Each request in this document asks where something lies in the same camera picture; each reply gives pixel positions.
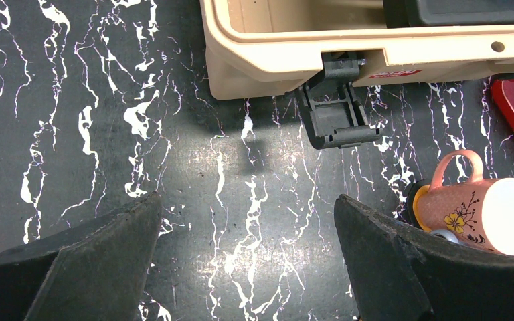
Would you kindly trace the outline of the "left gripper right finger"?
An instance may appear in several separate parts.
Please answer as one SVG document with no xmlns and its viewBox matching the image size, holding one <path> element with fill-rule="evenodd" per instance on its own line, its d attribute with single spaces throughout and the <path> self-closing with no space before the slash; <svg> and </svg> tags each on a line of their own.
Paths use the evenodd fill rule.
<svg viewBox="0 0 514 321">
<path fill-rule="evenodd" d="M 514 257 L 449 242 L 347 195 L 334 220 L 362 320 L 514 320 Z"/>
</svg>

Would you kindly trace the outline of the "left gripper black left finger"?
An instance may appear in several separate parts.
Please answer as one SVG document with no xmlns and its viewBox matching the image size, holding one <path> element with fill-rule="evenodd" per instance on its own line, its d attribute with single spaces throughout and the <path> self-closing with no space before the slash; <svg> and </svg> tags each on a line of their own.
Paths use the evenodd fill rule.
<svg viewBox="0 0 514 321">
<path fill-rule="evenodd" d="M 0 253 L 0 320 L 132 320 L 161 221 L 154 192 Z"/>
</svg>

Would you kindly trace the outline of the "orange round coaster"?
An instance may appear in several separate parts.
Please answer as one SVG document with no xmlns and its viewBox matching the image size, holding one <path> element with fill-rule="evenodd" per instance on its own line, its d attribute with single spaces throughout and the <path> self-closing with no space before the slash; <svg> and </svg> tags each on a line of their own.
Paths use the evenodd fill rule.
<svg viewBox="0 0 514 321">
<path fill-rule="evenodd" d="M 406 218 L 405 220 L 412 226 L 421 229 L 425 232 L 430 232 L 431 229 L 425 224 L 421 223 L 420 211 L 418 210 L 418 201 L 420 197 L 424 196 L 430 188 L 430 179 L 422 179 L 410 183 L 407 186 L 406 197 Z"/>
</svg>

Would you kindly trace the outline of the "white cup dark outside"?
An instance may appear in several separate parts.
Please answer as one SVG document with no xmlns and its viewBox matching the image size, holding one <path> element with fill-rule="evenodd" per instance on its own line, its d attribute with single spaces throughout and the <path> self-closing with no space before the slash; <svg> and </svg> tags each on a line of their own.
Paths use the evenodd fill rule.
<svg viewBox="0 0 514 321">
<path fill-rule="evenodd" d="M 460 241 L 456 237 L 456 235 L 447 229 L 435 229 L 433 231 L 430 231 L 429 234 L 434 235 L 436 237 L 440 237 L 442 239 L 445 239 L 451 243 L 455 243 L 460 245 Z"/>
</svg>

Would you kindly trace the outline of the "white cup floral pattern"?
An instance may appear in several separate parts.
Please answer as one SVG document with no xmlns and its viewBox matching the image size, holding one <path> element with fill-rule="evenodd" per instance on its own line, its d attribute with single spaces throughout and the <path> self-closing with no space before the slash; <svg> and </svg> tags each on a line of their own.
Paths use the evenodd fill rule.
<svg viewBox="0 0 514 321">
<path fill-rule="evenodd" d="M 472 171 L 463 183 L 443 183 L 447 166 L 455 157 L 466 158 Z M 480 156 L 456 150 L 437 165 L 428 192 L 420 197 L 421 223 L 453 232 L 465 245 L 514 256 L 514 178 L 486 179 Z"/>
</svg>

